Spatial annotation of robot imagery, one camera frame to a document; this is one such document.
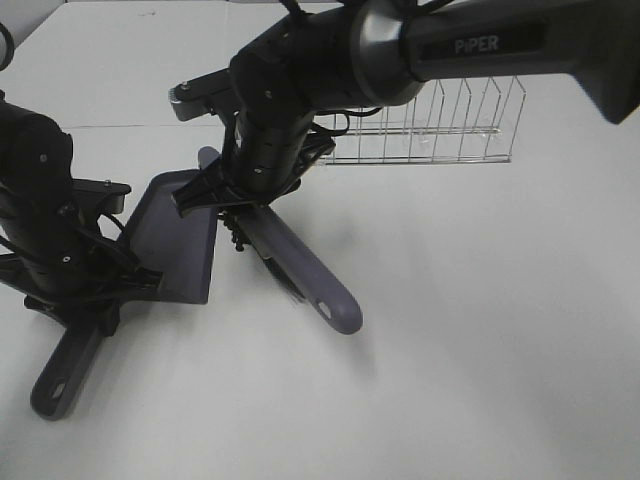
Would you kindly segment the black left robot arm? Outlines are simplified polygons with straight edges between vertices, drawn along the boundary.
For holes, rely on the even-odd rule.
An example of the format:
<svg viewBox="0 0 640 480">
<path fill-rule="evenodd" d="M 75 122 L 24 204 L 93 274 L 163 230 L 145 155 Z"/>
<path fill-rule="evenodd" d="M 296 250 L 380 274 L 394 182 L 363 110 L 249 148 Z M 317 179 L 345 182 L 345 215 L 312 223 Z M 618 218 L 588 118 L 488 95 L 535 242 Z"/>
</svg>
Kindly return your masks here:
<svg viewBox="0 0 640 480">
<path fill-rule="evenodd" d="M 75 179 L 72 159 L 53 119 L 1 103 L 1 281 L 63 326 L 111 336 L 121 305 L 153 297 L 163 275 L 117 218 L 130 186 Z"/>
</svg>

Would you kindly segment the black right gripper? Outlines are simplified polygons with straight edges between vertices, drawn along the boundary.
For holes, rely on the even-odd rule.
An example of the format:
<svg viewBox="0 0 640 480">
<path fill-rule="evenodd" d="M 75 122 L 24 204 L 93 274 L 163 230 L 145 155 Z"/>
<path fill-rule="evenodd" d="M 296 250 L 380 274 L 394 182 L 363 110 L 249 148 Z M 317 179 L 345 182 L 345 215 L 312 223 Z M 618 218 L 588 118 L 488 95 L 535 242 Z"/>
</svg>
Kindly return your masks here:
<svg viewBox="0 0 640 480">
<path fill-rule="evenodd" d="M 301 177 L 320 157 L 335 149 L 333 138 L 309 120 L 285 129 L 260 127 L 239 113 L 225 128 L 220 153 L 203 148 L 200 170 L 172 193 L 180 216 L 197 209 L 233 209 L 269 204 L 296 190 Z"/>
</svg>

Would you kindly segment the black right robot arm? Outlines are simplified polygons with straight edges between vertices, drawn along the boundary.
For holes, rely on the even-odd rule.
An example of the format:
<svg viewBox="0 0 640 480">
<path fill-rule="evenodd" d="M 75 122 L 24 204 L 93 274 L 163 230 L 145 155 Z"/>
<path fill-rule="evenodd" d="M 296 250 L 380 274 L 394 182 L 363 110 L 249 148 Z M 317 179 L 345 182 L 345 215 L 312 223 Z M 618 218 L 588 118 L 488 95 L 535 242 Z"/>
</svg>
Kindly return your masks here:
<svg viewBox="0 0 640 480">
<path fill-rule="evenodd" d="M 639 105 L 635 1 L 344 1 L 287 14 L 225 69 L 170 93 L 177 117 L 211 114 L 221 156 L 177 190 L 181 213 L 270 202 L 333 147 L 326 115 L 366 116 L 432 80 L 568 74 L 610 123 Z"/>
</svg>

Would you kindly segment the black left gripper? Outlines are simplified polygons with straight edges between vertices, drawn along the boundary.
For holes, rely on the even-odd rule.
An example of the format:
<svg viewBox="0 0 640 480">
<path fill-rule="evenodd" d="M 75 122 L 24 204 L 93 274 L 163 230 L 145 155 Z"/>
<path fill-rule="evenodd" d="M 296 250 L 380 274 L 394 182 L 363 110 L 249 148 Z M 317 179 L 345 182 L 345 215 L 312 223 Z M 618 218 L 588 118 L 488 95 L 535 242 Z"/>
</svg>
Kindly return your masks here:
<svg viewBox="0 0 640 480">
<path fill-rule="evenodd" d="M 73 192 L 48 210 L 2 190 L 1 244 L 8 251 L 1 281 L 24 294 L 27 308 L 65 327 L 94 326 L 111 335 L 121 305 L 153 299 L 163 275 L 143 266 L 127 228 L 115 240 L 104 236 L 100 217 L 85 219 Z"/>
</svg>

